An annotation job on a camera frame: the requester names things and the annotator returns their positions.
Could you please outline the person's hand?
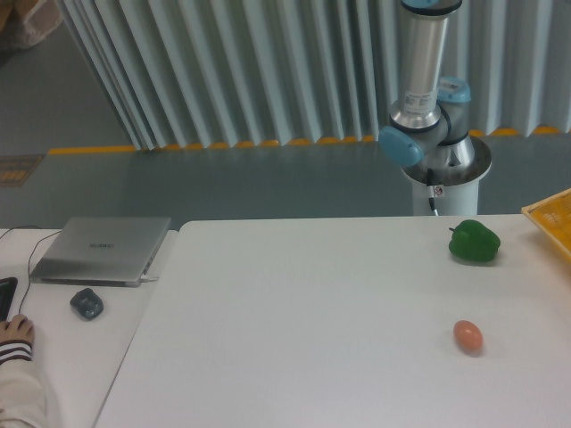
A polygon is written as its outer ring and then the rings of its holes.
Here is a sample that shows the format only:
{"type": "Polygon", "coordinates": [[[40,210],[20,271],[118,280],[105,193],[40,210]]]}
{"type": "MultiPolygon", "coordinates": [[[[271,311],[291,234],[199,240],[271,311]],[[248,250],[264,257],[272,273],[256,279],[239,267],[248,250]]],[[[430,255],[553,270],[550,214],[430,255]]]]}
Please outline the person's hand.
{"type": "Polygon", "coordinates": [[[32,345],[34,340],[35,326],[26,316],[19,314],[14,316],[11,320],[5,320],[0,323],[1,344],[26,342],[32,345]]]}

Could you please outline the white striped sleeve forearm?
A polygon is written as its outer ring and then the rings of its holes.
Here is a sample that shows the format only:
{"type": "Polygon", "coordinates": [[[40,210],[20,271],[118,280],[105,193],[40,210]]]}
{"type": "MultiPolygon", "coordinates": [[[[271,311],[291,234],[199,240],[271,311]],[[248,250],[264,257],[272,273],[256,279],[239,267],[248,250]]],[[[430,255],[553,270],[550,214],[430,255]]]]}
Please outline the white striped sleeve forearm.
{"type": "Polygon", "coordinates": [[[33,361],[32,344],[22,339],[1,343],[1,426],[51,426],[46,389],[33,361]]]}

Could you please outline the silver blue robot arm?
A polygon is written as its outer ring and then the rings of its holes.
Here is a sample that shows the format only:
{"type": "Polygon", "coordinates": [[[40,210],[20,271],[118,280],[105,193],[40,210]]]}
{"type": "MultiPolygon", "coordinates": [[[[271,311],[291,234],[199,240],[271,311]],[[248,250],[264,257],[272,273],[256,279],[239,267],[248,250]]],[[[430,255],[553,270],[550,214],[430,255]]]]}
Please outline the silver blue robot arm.
{"type": "Polygon", "coordinates": [[[397,100],[378,142],[402,167],[420,163],[451,133],[451,120],[437,94],[450,17],[461,6],[461,1],[401,2],[404,43],[397,100]]]}

